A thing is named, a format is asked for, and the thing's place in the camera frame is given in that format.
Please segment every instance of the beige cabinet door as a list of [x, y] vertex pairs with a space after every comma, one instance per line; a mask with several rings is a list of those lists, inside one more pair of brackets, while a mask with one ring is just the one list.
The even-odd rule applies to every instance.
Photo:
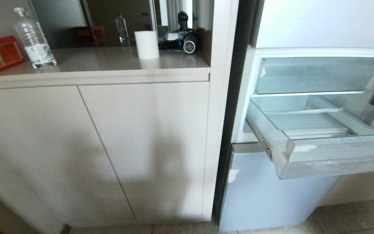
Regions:
[[79, 86], [137, 219], [201, 219], [209, 83]]
[[0, 156], [63, 223], [133, 218], [76, 86], [0, 90]]

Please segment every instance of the refrigerator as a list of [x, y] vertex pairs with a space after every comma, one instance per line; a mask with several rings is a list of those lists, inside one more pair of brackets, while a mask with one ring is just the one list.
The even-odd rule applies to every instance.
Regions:
[[374, 1], [239, 2], [214, 216], [298, 225], [374, 171]]

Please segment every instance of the beige countertop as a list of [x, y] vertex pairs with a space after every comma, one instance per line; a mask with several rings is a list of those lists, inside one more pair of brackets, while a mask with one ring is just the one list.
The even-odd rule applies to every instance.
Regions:
[[142, 60], [136, 47], [54, 49], [57, 66], [36, 70], [30, 61], [0, 72], [0, 89], [27, 86], [208, 81], [210, 66], [199, 53], [160, 50]]

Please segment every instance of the bottle in mirror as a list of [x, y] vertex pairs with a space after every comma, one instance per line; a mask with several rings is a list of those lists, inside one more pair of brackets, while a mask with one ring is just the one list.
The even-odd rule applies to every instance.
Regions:
[[126, 21], [120, 13], [116, 13], [116, 28], [119, 32], [119, 40], [121, 46], [131, 46], [129, 42], [128, 30], [126, 29]]
[[37, 20], [28, 16], [24, 7], [14, 8], [17, 20], [14, 28], [34, 68], [50, 68], [57, 65], [46, 37]]

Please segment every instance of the white panel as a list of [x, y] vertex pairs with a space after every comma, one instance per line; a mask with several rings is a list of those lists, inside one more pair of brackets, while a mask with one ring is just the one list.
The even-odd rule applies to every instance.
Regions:
[[374, 48], [374, 0], [265, 0], [257, 48]]
[[133, 218], [75, 86], [0, 90], [0, 156], [63, 223]]
[[201, 216], [209, 83], [79, 89], [136, 218]]

